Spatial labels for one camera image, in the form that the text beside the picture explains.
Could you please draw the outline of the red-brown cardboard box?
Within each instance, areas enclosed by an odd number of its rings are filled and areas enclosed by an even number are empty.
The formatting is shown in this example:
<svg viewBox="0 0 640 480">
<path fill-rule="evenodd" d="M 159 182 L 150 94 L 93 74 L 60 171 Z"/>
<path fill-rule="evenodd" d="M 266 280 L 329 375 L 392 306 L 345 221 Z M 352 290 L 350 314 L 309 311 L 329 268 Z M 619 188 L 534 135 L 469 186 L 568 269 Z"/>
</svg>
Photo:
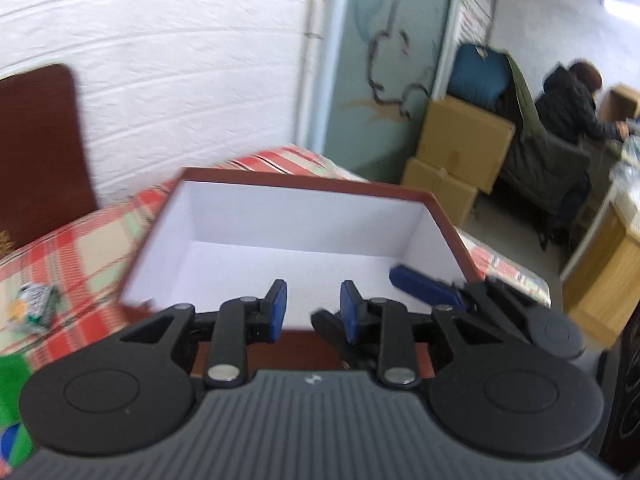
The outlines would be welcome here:
<svg viewBox="0 0 640 480">
<path fill-rule="evenodd" d="M 408 266 L 450 285 L 480 279 L 452 223 L 427 192 L 292 174 L 188 168 L 160 207 L 117 289 L 131 321 L 172 306 L 198 312 L 288 284 L 283 337 L 250 352 L 254 367 L 333 368 L 311 313 L 336 310 L 342 282 L 412 312 L 428 304 L 390 282 Z"/>
</svg>

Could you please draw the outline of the green snack packet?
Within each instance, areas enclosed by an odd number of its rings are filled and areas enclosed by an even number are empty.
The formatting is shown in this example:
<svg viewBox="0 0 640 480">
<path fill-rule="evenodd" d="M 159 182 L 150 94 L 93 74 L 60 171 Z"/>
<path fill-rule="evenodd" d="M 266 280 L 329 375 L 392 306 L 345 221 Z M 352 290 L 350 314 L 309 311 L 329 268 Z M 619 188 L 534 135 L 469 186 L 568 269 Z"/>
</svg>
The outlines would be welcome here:
<svg viewBox="0 0 640 480">
<path fill-rule="evenodd" d="M 53 285 L 26 283 L 8 307 L 8 325 L 12 330 L 44 334 L 50 330 L 60 294 Z"/>
</svg>

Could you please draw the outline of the lower cardboard box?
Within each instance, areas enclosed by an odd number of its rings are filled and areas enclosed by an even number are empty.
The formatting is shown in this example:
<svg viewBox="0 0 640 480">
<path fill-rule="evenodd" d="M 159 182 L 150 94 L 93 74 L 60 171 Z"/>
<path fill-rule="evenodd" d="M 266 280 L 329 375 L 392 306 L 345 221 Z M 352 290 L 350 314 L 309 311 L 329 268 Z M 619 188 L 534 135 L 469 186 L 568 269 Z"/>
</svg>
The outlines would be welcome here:
<svg viewBox="0 0 640 480">
<path fill-rule="evenodd" d="M 431 192 L 442 210 L 457 228 L 461 228 L 472 211 L 478 189 L 450 176 L 415 157 L 408 159 L 401 184 L 406 188 Z"/>
</svg>

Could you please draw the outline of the light wooden desk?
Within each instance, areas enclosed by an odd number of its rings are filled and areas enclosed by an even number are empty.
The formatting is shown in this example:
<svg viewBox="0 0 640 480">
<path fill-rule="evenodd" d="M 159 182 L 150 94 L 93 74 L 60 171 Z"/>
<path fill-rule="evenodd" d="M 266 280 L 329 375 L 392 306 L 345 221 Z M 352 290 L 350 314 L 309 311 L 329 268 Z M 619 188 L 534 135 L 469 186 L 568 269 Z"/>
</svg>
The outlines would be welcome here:
<svg viewBox="0 0 640 480">
<path fill-rule="evenodd" d="M 591 339 L 612 347 L 639 301 L 639 206 L 627 192 L 610 187 L 561 281 L 565 313 Z"/>
</svg>

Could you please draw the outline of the dark grey chair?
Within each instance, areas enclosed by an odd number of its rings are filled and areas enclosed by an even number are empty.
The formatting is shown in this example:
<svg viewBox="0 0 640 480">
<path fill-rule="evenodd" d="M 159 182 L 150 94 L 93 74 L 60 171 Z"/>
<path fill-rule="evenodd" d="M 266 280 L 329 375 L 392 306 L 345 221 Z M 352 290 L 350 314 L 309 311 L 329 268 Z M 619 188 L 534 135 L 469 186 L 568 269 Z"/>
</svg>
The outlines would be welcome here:
<svg viewBox="0 0 640 480">
<path fill-rule="evenodd" d="M 540 246 L 572 244 L 572 229 L 591 192 L 590 156 L 578 145 L 543 132 L 519 132 L 500 171 L 506 189 L 525 200 Z"/>
</svg>

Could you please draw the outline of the upper cardboard box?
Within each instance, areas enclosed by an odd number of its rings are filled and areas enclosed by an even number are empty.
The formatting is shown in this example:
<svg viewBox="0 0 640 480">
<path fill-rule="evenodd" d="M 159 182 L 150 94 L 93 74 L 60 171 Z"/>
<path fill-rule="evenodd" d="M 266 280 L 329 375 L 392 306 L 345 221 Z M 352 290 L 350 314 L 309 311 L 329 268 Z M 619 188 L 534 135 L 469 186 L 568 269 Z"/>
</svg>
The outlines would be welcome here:
<svg viewBox="0 0 640 480">
<path fill-rule="evenodd" d="M 451 96 L 428 106 L 416 158 L 489 194 L 515 126 Z"/>
</svg>

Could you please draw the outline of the olive green jacket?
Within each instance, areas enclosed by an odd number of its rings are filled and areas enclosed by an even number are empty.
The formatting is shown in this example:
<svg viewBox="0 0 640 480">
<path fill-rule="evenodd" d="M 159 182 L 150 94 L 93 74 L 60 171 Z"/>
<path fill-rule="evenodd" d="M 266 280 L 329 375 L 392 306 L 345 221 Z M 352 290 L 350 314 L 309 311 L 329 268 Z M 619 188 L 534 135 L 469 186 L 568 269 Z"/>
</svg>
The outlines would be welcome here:
<svg viewBox="0 0 640 480">
<path fill-rule="evenodd" d="M 530 93 L 526 79 L 518 67 L 518 63 L 515 62 L 510 53 L 506 53 L 506 62 L 509 63 L 514 82 L 515 99 L 518 102 L 518 109 L 523 119 L 524 136 L 542 138 L 546 134 L 546 129 L 539 119 L 535 101 Z"/>
</svg>

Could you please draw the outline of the person in dark jacket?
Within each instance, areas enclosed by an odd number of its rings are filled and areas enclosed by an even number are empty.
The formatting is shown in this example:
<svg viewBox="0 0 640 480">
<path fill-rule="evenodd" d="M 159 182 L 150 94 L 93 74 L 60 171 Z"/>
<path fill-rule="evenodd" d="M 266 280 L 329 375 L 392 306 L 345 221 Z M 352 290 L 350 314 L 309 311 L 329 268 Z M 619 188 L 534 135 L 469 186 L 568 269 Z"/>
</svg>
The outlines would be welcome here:
<svg viewBox="0 0 640 480">
<path fill-rule="evenodd" d="M 584 139 L 624 142 L 629 136 L 626 122 L 601 122 L 598 118 L 594 96 L 601 89 L 601 74 L 590 62 L 556 66 L 535 102 L 542 125 L 572 145 Z"/>
</svg>

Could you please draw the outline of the dark brown wooden headboard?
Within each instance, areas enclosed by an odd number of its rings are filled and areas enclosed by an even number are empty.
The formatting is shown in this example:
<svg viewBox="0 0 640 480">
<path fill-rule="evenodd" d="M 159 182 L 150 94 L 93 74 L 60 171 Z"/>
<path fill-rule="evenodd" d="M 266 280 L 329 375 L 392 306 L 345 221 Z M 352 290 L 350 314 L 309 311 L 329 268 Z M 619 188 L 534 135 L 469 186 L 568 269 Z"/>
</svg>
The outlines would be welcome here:
<svg viewBox="0 0 640 480">
<path fill-rule="evenodd" d="M 3 257 L 98 209 L 67 66 L 2 79 L 0 142 Z"/>
</svg>

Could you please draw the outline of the green plastic bag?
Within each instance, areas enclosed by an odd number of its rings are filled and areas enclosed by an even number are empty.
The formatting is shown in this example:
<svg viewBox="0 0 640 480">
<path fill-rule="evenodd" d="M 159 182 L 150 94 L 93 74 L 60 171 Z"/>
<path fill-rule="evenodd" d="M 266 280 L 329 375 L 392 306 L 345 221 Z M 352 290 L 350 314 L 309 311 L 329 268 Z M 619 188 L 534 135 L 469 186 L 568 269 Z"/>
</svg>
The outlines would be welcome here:
<svg viewBox="0 0 640 480">
<path fill-rule="evenodd" d="M 1 357 L 1 475 L 6 476 L 32 455 L 34 445 L 22 423 L 18 400 L 32 372 L 20 354 Z"/>
</svg>

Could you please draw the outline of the painted grey-green door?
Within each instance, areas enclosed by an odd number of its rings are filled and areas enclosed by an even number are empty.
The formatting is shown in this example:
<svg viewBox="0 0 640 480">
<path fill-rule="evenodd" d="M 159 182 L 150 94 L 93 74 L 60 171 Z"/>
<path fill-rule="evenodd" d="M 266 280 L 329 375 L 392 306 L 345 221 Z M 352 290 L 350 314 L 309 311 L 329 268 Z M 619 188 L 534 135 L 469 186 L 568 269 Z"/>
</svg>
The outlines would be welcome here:
<svg viewBox="0 0 640 480">
<path fill-rule="evenodd" d="M 451 0 L 348 0 L 323 153 L 397 183 L 413 155 Z"/>
</svg>

